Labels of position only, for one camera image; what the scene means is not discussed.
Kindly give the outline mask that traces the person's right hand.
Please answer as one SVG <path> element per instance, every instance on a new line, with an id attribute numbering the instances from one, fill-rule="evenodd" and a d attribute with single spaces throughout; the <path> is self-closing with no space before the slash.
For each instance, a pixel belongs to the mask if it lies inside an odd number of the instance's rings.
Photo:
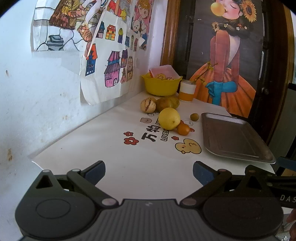
<path id="1" fill-rule="evenodd" d="M 296 241 L 296 209 L 293 209 L 287 218 L 287 223 L 293 223 L 290 227 L 289 241 Z"/>

